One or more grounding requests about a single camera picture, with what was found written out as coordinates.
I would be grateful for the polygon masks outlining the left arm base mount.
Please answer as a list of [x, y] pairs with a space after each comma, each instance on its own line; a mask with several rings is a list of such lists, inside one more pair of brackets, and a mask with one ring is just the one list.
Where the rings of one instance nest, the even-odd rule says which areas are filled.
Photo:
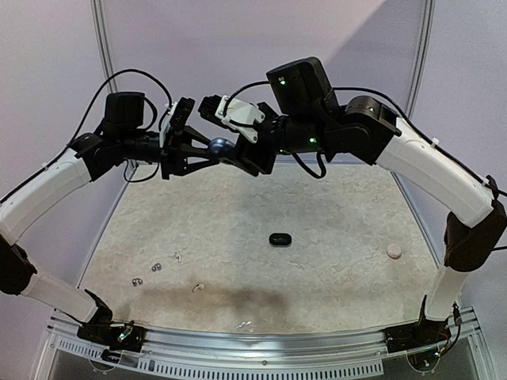
[[146, 329], [130, 322], [101, 324], [85, 323], [78, 328], [77, 337], [91, 343], [107, 346], [110, 351], [142, 351]]

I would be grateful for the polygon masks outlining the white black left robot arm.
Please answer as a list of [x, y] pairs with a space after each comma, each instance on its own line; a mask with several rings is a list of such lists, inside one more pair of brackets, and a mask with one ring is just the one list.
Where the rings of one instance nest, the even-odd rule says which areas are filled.
[[1, 292], [23, 295], [86, 324], [102, 344], [112, 343], [117, 326], [111, 310], [94, 294], [79, 290], [36, 267], [18, 242], [28, 228], [76, 190], [127, 160], [157, 163], [163, 178], [215, 165], [204, 148], [209, 139], [188, 126], [195, 101], [183, 97], [167, 107], [159, 131], [144, 128], [144, 93], [111, 93], [96, 131], [75, 138], [53, 163], [1, 202]]

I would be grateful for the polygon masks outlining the blue-grey oval charging case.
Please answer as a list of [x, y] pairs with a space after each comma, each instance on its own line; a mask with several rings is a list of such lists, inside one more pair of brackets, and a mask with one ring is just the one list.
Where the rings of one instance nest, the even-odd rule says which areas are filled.
[[207, 148], [208, 155], [222, 163], [232, 165], [235, 160], [235, 145], [224, 138], [215, 138], [210, 141]]

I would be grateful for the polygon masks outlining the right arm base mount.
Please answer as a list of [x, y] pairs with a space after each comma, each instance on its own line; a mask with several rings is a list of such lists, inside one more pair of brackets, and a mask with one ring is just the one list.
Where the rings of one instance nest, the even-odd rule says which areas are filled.
[[390, 354], [439, 343], [443, 343], [444, 348], [449, 349], [454, 344], [448, 319], [433, 321], [427, 319], [424, 314], [415, 322], [385, 328], [383, 335]]

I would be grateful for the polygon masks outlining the black earbud charging case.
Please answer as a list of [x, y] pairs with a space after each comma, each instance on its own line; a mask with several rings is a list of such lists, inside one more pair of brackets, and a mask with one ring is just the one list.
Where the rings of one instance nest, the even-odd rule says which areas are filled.
[[287, 233], [273, 233], [269, 235], [269, 244], [276, 247], [288, 247], [292, 243], [292, 236]]

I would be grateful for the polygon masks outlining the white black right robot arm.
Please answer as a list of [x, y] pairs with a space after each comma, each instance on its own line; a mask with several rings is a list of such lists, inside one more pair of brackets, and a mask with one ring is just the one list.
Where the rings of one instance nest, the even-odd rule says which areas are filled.
[[249, 171], [269, 173], [278, 154], [313, 152], [319, 161], [351, 154], [405, 177], [448, 208], [444, 263], [423, 299], [422, 318], [410, 326], [410, 339], [426, 345], [439, 334], [468, 275], [486, 262], [506, 230], [495, 180], [474, 174], [401, 112], [373, 97], [340, 104], [315, 57], [270, 70], [265, 84], [279, 113], [237, 97], [223, 99], [219, 110], [224, 123], [240, 134], [239, 157]]

